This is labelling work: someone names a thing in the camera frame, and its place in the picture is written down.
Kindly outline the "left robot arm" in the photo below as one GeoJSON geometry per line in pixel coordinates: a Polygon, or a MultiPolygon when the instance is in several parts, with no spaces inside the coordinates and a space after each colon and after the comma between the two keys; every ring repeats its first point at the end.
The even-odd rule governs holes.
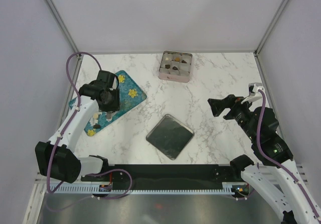
{"type": "Polygon", "coordinates": [[[115,113],[120,109],[118,77],[100,70],[97,78],[84,84],[77,93],[77,101],[59,129],[47,142],[38,142],[35,153],[41,175],[73,183],[79,176],[92,174],[104,181],[110,170],[106,159],[98,155],[80,158],[74,154],[81,133],[98,111],[115,113]]]}

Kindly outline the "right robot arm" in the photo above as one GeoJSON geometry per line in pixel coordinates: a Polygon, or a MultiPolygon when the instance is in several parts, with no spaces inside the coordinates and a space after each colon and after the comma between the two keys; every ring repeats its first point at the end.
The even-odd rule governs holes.
{"type": "Polygon", "coordinates": [[[320,223],[320,206],[301,178],[293,154],[277,134],[279,123],[273,109],[266,107],[263,90],[248,97],[233,94],[224,99],[208,99],[212,114],[218,117],[229,109],[225,120],[235,120],[251,140],[254,155],[270,171],[278,183],[267,180],[249,157],[232,160],[229,175],[244,180],[270,205],[282,223],[320,223]]]}

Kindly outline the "square tin lid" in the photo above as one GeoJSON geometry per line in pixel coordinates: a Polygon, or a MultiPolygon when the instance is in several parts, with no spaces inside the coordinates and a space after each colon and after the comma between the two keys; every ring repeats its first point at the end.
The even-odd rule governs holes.
{"type": "Polygon", "coordinates": [[[193,136],[193,130],[166,114],[145,139],[170,160],[175,160],[193,136]]]}

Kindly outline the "teal floral tray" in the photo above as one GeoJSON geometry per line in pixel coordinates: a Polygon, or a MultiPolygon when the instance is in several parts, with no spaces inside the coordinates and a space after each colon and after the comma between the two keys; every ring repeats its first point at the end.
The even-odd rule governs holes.
{"type": "Polygon", "coordinates": [[[120,90],[120,110],[113,114],[112,120],[106,120],[106,112],[99,111],[98,119],[94,119],[93,116],[86,124],[84,132],[87,136],[92,137],[99,133],[112,123],[116,122],[127,112],[141,104],[147,99],[146,93],[139,87],[139,85],[129,76],[129,74],[120,70],[116,72],[119,79],[119,90],[120,90]],[[101,125],[100,129],[94,129],[94,125],[101,125]]]}

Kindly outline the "metal tongs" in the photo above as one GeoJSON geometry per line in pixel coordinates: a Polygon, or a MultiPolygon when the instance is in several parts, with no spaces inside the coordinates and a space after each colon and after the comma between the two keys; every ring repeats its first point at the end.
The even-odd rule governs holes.
{"type": "Polygon", "coordinates": [[[106,113],[106,120],[109,122],[112,120],[112,117],[113,117],[113,112],[112,111],[108,111],[106,113]]]}

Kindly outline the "pink chocolate tin box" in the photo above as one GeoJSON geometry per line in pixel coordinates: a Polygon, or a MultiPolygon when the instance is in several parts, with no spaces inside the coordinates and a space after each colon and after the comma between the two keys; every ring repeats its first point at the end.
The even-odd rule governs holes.
{"type": "Polygon", "coordinates": [[[164,51],[158,69],[159,79],[188,83],[191,77],[192,58],[191,53],[164,51]]]}

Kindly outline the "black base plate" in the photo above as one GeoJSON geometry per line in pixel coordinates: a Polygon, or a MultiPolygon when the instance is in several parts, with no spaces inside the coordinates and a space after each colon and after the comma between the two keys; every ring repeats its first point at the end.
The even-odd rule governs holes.
{"type": "Polygon", "coordinates": [[[129,187],[129,176],[132,177],[134,189],[214,189],[222,186],[223,182],[242,182],[241,175],[228,165],[218,164],[116,164],[107,166],[102,171],[112,170],[111,174],[100,177],[85,176],[82,181],[107,182],[112,181],[117,189],[129,187]]]}

